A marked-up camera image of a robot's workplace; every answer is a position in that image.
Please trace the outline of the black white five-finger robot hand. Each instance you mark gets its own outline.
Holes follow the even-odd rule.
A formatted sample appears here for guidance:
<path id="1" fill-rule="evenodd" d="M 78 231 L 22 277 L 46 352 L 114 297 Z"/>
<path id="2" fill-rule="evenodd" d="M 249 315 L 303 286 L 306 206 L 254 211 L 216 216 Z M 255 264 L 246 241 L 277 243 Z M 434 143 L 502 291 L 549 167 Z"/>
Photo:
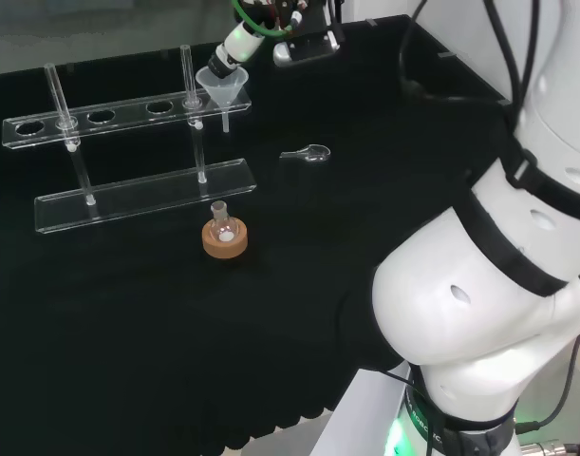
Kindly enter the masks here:
<path id="1" fill-rule="evenodd" d="M 233 1 L 236 27 L 208 62 L 224 79 L 245 66 L 267 40 L 278 67 L 328 57 L 345 36 L 340 1 Z"/>

